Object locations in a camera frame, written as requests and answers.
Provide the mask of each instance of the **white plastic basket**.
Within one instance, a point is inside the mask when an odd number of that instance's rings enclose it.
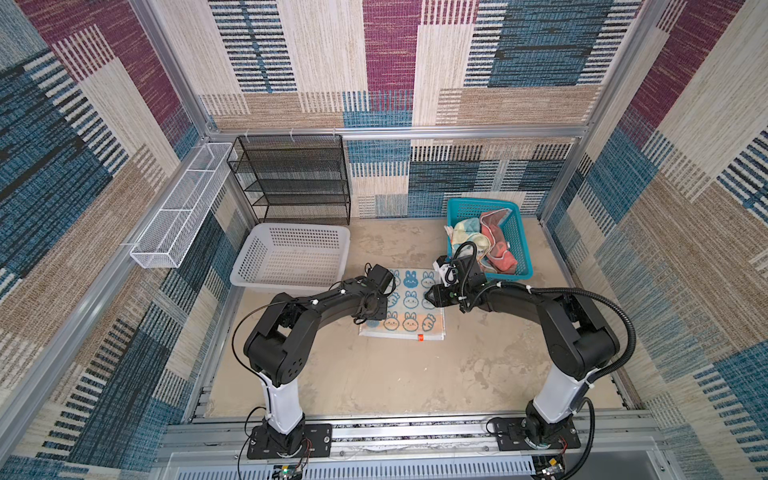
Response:
[[[178,268],[237,159],[232,144],[205,144],[131,249],[143,268]]]
[[[348,253],[346,227],[260,223],[240,249],[230,282],[261,291],[312,295],[341,280]]]

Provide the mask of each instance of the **red cloth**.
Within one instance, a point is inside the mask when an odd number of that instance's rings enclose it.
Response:
[[[491,262],[499,273],[514,275],[518,268],[518,261],[509,251],[504,232],[499,227],[509,217],[512,210],[502,208],[491,210],[480,215],[480,231],[491,241],[491,248],[485,257]]]

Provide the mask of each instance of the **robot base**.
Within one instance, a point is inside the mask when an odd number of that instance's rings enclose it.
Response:
[[[291,452],[283,452],[280,443],[272,438],[268,432],[269,425],[264,422],[253,427],[248,442],[249,460],[265,460],[272,458],[302,458],[306,454],[306,442],[302,440],[299,450],[291,455]],[[330,423],[313,423],[304,426],[304,438],[312,442],[310,458],[331,456],[331,432],[333,426]]]
[[[525,441],[525,427],[522,425],[524,421],[525,418],[523,417],[509,419],[495,418],[491,421],[490,425],[493,425],[492,431],[501,434],[497,435],[496,437],[496,443],[498,444],[499,450],[502,452],[535,450],[534,447],[530,446],[528,442]],[[549,438],[552,445],[550,448],[561,448],[561,445],[558,441],[560,437],[563,437],[563,439],[568,443],[568,448],[570,449],[578,449],[581,447],[581,442],[578,439],[578,435],[571,432],[576,432],[576,429],[574,429],[573,420],[568,419],[568,421],[564,424],[564,427],[558,430],[555,435]]]

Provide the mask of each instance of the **patterned wall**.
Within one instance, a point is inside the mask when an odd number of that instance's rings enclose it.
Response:
[[[247,230],[225,187],[180,268],[134,267],[0,478],[146,477],[182,419]]]
[[[0,404],[197,139],[126,0],[0,0]]]
[[[452,197],[541,212],[573,138],[345,141],[352,217],[444,217]]]
[[[584,123],[640,4],[153,2],[222,130]],[[437,217],[469,194],[536,214],[571,142],[346,142],[352,216]]]
[[[767,18],[672,0],[548,222],[691,479],[768,476]]]
[[[0,404],[196,140],[127,1],[0,0]],[[228,291],[233,212],[183,268],[133,271],[0,478],[147,469]]]
[[[221,129],[581,123],[641,0],[155,0]]]

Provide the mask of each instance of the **teal plastic basket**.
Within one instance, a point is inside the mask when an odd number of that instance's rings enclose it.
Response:
[[[503,200],[489,200],[485,198],[451,198],[448,200],[448,225],[455,227],[456,224],[468,218],[480,217],[480,214],[497,210],[499,208],[508,208],[512,214],[502,223],[501,228],[504,232],[504,238],[509,242],[509,251],[518,261],[518,268],[515,275],[500,275],[497,273],[486,273],[489,280],[527,280],[533,276],[533,266],[531,265],[531,254],[528,252],[528,242],[525,241],[525,230],[523,229],[523,219],[520,215],[520,208],[512,202]],[[448,256],[453,255],[451,239],[448,239]]]

